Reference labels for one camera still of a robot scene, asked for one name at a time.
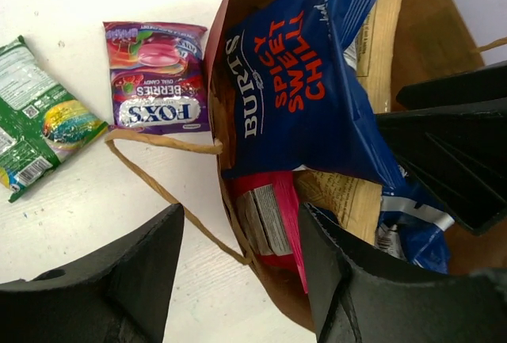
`kraft paper packet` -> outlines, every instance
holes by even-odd
[[[391,110],[391,63],[402,0],[377,0],[357,38],[357,77],[374,113]],[[348,232],[374,244],[382,186],[335,173],[295,173],[301,201],[331,210]]]

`barcode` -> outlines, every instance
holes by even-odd
[[[31,185],[38,177],[40,177],[44,171],[51,169],[53,165],[49,163],[44,157],[39,157],[22,171],[20,171],[16,180],[20,182],[24,187]]]
[[[23,113],[30,119],[37,116],[39,114],[39,111],[37,108],[35,108],[33,105],[29,105],[25,109],[23,109]]]
[[[384,252],[387,252],[389,248],[391,248],[393,245],[393,240],[390,235],[383,236],[382,238],[378,238],[377,240],[377,246],[380,250],[383,250]]]

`fox's candy bag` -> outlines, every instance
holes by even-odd
[[[22,36],[0,47],[0,183],[11,202],[106,127],[37,66]]]
[[[228,30],[234,124],[224,177],[301,166],[402,183],[345,62],[375,0],[275,0]]]
[[[200,40],[206,28],[105,22],[117,128],[153,134],[208,131]]]

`white table surface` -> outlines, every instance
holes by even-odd
[[[112,121],[102,21],[178,21],[210,27],[221,0],[0,0],[0,46],[26,37],[40,65],[99,117]],[[210,143],[209,133],[185,139]],[[223,213],[215,159],[119,143],[222,240],[237,246]],[[167,206],[102,140],[15,204],[0,189],[0,283],[76,260]],[[165,341],[312,342],[285,318],[257,277],[185,224]]]

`purple packaging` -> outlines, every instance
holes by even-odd
[[[209,131],[200,40],[206,28],[105,22],[114,126],[163,135]]]

